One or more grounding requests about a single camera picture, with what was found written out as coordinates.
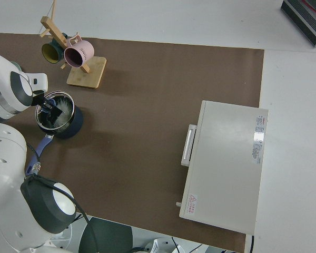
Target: wooden base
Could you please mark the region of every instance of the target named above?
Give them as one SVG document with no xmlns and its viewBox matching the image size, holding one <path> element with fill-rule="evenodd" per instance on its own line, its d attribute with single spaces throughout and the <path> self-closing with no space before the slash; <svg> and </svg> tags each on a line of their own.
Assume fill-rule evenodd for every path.
<svg viewBox="0 0 316 253">
<path fill-rule="evenodd" d="M 87 64 L 90 67 L 89 73 L 84 73 L 79 67 L 72 67 L 67 79 L 67 84 L 97 89 L 100 85 L 104 67 L 106 65 L 106 58 L 94 56 L 87 61 Z"/>
</svg>

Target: sticker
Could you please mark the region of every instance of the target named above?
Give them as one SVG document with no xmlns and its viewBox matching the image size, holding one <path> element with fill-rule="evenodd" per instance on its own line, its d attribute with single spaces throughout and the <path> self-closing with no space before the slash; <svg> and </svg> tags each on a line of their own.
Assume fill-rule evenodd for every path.
<svg viewBox="0 0 316 253">
<path fill-rule="evenodd" d="M 254 132 L 254 144 L 252 150 L 253 163 L 260 164 L 263 153 L 264 130 L 266 127 L 266 119 L 260 115 L 256 118 L 256 126 Z"/>
<path fill-rule="evenodd" d="M 197 195 L 189 194 L 189 200 L 187 202 L 186 214 L 194 215 L 197 201 L 198 201 Z"/>
</svg>

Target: blue pot handle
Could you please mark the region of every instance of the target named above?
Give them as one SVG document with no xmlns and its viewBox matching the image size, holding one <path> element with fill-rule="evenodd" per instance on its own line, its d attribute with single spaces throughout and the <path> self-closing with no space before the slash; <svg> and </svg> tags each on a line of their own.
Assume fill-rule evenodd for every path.
<svg viewBox="0 0 316 253">
<path fill-rule="evenodd" d="M 46 134 L 46 136 L 45 136 L 45 137 L 41 140 L 41 142 L 38 144 L 38 146 L 37 146 L 37 148 L 36 148 L 35 151 L 36 151 L 36 153 L 38 154 L 39 157 L 41 156 L 41 153 L 42 153 L 42 151 L 44 150 L 44 148 L 45 148 L 46 146 L 48 146 L 48 145 L 52 142 L 53 137 L 54 137 L 53 135 L 48 135 L 48 134 Z M 32 158 L 31 158 L 31 160 L 30 160 L 28 166 L 27 166 L 27 169 L 26 169 L 26 172 L 25 172 L 26 176 L 32 174 L 31 172 L 32 172 L 33 165 L 36 164 L 36 163 L 37 163 L 37 157 L 36 157 L 36 155 L 34 154 L 34 155 L 32 156 Z"/>
</svg>

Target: brown mat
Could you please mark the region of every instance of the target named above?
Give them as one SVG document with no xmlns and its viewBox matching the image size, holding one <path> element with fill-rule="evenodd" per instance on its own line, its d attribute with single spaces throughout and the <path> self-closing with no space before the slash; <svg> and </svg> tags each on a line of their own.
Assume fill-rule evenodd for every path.
<svg viewBox="0 0 316 253">
<path fill-rule="evenodd" d="M 87 213 L 207 245 L 244 251 L 245 235 L 179 218 L 187 167 L 180 165 L 201 101 L 258 107 L 263 50 L 88 39 L 108 60 L 97 90 L 66 84 L 70 68 L 44 60 L 48 38 L 0 34 L 0 55 L 46 73 L 68 92 L 84 124 L 42 155 L 41 175 L 64 183 Z M 10 124 L 37 146 L 44 133 L 30 108 Z"/>
</svg>

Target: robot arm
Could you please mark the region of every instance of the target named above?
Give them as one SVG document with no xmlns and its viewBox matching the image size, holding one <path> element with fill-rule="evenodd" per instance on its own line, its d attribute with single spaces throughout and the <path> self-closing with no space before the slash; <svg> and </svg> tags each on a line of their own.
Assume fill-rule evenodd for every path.
<svg viewBox="0 0 316 253">
<path fill-rule="evenodd" d="M 28 74 L 0 56 L 0 122 L 29 108 L 47 91 L 45 74 Z M 25 179 L 26 142 L 0 123 L 0 252 L 68 252 L 43 245 L 75 218 L 75 206 L 61 193 Z M 72 196 L 63 184 L 52 182 Z"/>
<path fill-rule="evenodd" d="M 46 74 L 24 73 L 0 56 L 0 122 L 29 108 L 33 97 L 47 90 Z"/>
</svg>

